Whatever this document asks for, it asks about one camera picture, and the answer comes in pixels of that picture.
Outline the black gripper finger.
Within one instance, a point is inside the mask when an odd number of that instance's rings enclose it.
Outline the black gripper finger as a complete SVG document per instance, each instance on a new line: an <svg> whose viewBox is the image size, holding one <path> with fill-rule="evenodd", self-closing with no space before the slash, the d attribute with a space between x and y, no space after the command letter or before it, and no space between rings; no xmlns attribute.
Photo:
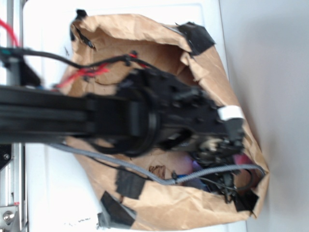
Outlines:
<svg viewBox="0 0 309 232"><path fill-rule="evenodd" d="M237 195L235 176L239 174L239 170L209 174L205 176L205 184L210 193L223 195L226 203L232 203Z"/></svg>

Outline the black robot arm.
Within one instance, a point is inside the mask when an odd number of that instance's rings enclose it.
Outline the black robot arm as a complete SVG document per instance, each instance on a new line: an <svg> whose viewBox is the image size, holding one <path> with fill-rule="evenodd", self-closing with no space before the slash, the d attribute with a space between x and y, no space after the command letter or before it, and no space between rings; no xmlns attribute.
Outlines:
<svg viewBox="0 0 309 232"><path fill-rule="evenodd" d="M199 177L225 197L231 195L232 156L243 150L243 117L225 116L207 93L170 73L134 69L114 95L69 97L23 87L0 88L0 141L56 143L67 136L108 155L135 158L153 148L187 152L203 168Z"/></svg>

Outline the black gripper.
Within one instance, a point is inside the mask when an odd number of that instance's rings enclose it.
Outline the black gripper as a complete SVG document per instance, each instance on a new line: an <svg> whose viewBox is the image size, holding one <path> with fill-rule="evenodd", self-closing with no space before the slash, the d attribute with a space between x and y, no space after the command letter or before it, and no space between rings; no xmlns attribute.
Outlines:
<svg viewBox="0 0 309 232"><path fill-rule="evenodd" d="M224 119L223 108L206 91L168 72L133 69L116 95L134 104L132 128L141 138L141 152L153 147L192 152L206 169L235 164L233 156L243 151L243 119Z"/></svg>

